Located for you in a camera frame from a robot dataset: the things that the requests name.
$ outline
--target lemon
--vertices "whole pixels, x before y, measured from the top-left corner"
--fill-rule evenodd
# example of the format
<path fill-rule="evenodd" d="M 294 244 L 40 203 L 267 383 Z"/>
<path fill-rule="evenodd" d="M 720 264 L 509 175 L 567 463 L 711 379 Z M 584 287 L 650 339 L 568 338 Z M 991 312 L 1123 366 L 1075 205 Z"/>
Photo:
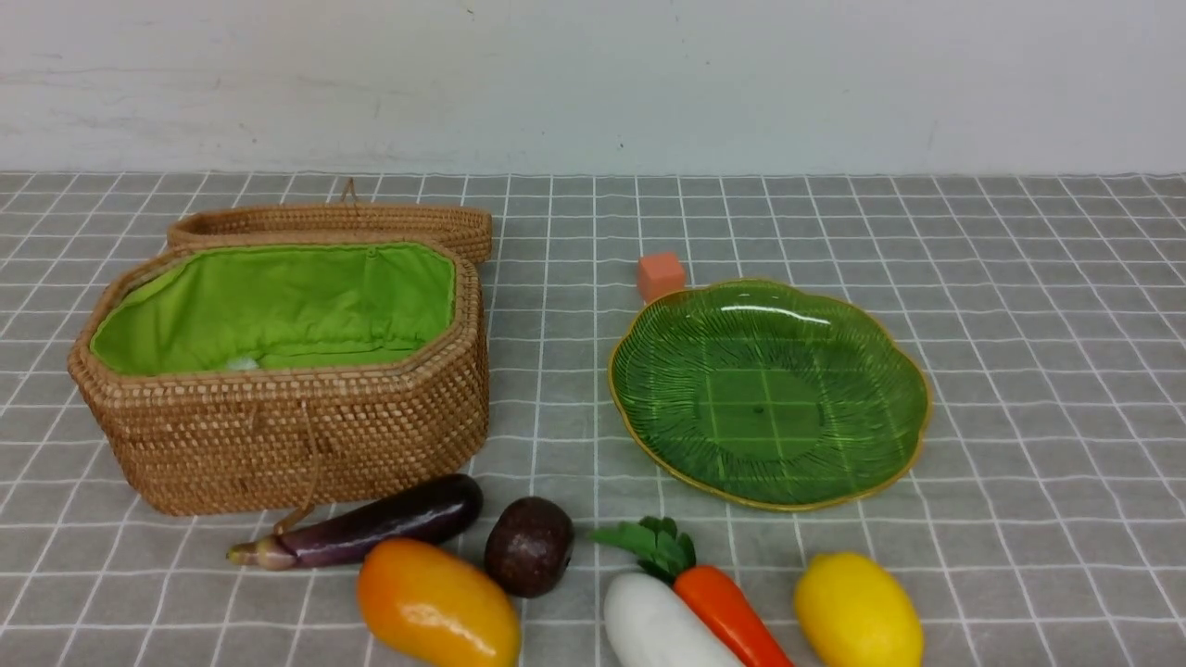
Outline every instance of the lemon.
<path fill-rule="evenodd" d="M 812 558 L 795 587 L 795 614 L 827 667 L 923 663 L 923 624 L 910 596 L 865 555 Z"/>

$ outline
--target purple eggplant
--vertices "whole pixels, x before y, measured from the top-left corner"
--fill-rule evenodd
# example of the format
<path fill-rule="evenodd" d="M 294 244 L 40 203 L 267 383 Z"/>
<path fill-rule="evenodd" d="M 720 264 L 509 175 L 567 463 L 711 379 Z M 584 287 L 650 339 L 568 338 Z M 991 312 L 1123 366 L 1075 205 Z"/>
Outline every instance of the purple eggplant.
<path fill-rule="evenodd" d="M 353 565 L 390 538 L 433 545 L 455 538 L 477 521 L 483 500 L 472 477 L 446 475 L 320 523 L 235 545 L 227 558 L 264 570 Z"/>

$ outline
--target leaf-shaped plate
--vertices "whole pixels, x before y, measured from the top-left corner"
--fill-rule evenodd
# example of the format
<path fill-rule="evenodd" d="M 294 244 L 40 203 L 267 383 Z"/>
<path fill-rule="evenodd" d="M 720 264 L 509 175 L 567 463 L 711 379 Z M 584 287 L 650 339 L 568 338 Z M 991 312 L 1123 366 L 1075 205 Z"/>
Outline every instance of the leaf-shaped plate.
<path fill-rule="evenodd" d="M 672 476 L 763 509 L 875 494 L 931 414 L 918 366 L 865 311 L 770 280 L 656 299 L 610 357 L 631 436 Z"/>

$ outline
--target carrot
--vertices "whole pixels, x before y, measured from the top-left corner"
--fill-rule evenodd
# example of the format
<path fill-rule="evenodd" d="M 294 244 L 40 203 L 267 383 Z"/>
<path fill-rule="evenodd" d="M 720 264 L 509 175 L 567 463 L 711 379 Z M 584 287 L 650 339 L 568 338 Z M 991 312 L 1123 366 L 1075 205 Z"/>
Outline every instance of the carrot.
<path fill-rule="evenodd" d="M 623 521 L 589 538 L 638 557 L 639 567 L 670 585 L 746 667 L 795 667 L 733 579 L 713 565 L 696 563 L 691 538 L 680 533 L 674 520 Z"/>

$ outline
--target white wall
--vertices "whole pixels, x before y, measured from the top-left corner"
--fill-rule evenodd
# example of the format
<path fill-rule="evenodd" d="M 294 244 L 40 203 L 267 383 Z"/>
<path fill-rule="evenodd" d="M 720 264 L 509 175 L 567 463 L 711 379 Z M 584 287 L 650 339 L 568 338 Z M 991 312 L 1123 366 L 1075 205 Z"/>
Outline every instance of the white wall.
<path fill-rule="evenodd" d="M 0 0 L 0 169 L 1186 169 L 1186 0 Z"/>

